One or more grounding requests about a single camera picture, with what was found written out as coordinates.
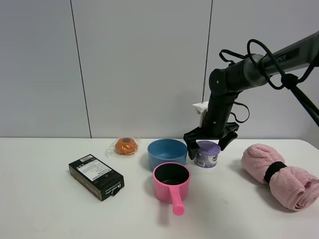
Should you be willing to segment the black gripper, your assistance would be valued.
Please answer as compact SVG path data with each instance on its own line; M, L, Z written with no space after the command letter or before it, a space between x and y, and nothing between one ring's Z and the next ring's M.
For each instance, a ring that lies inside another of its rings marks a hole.
M211 96L202 127L197 127L184 135L188 156L191 160L199 150L196 142L199 139L219 140L218 145L223 151L234 139L237 138L237 123L229 123L228 119L237 96Z

